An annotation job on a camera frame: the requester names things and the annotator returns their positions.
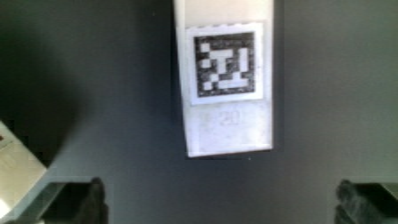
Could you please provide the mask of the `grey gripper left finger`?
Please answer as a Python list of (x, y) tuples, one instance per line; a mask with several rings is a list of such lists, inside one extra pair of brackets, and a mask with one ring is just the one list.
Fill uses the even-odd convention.
[(19, 216), (0, 224), (108, 224), (101, 179), (51, 182)]

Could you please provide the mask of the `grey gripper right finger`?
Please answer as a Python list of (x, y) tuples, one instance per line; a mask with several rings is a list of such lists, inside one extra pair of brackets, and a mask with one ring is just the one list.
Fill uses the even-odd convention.
[(334, 224), (398, 224), (398, 183), (353, 183), (335, 189)]

